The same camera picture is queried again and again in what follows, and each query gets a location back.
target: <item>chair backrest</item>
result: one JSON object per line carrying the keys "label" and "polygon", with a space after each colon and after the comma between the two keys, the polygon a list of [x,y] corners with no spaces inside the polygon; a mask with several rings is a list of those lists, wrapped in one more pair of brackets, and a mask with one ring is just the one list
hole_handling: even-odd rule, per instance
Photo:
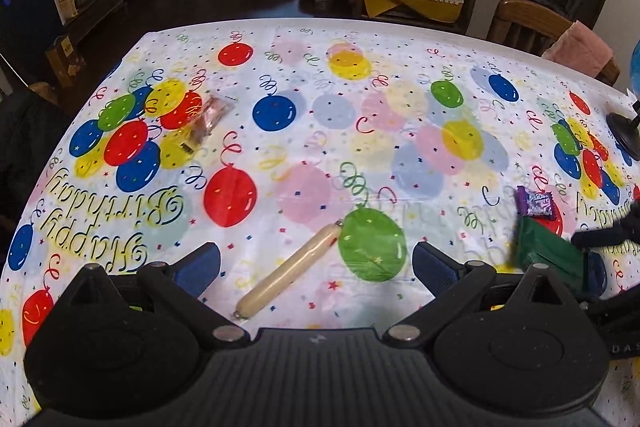
{"label": "chair backrest", "polygon": [[[567,31],[572,22],[540,4],[527,0],[501,0],[486,39],[538,57]],[[613,86],[620,68],[612,58],[597,76]]]}

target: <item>purple candy wrapper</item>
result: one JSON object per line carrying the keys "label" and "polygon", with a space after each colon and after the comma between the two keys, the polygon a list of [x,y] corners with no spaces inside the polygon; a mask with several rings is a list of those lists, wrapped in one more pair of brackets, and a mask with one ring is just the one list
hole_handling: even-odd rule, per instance
{"label": "purple candy wrapper", "polygon": [[554,200],[549,192],[534,192],[519,185],[516,188],[516,206],[521,216],[556,219]]}

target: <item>green balloon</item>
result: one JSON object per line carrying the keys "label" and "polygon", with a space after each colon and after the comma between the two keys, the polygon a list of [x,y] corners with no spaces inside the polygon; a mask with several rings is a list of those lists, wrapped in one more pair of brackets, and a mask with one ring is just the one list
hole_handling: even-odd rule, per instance
{"label": "green balloon", "polygon": [[460,107],[465,101],[456,84],[448,80],[438,80],[431,84],[431,94],[444,107],[449,107],[450,109]]}
{"label": "green balloon", "polygon": [[565,154],[577,156],[580,153],[574,135],[564,125],[555,123],[551,126],[551,129],[553,129],[556,139]]}
{"label": "green balloon", "polygon": [[134,105],[136,97],[131,93],[111,100],[98,117],[98,129],[105,132],[113,131],[129,116]]}
{"label": "green balloon", "polygon": [[349,270],[369,282],[393,279],[406,260],[404,232],[373,208],[358,208],[347,214],[338,249]]}

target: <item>green pouch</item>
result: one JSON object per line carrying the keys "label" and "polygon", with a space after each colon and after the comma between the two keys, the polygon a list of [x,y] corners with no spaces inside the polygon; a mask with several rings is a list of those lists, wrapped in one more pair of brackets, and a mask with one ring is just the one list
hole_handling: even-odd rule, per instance
{"label": "green pouch", "polygon": [[584,291],[586,256],[568,241],[546,229],[532,217],[520,222],[516,265],[526,271],[533,263],[544,263],[556,270],[556,275],[574,295]]}

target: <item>ribbed black surface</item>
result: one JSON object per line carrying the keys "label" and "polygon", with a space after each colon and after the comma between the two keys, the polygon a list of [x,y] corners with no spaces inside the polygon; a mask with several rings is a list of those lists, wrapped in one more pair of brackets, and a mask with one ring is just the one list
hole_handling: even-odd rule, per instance
{"label": "ribbed black surface", "polygon": [[187,393],[156,411],[99,422],[45,412],[28,425],[604,427],[606,423],[587,409],[540,420],[487,412],[440,383],[420,352],[386,347],[372,330],[262,330],[252,346],[216,354]]}

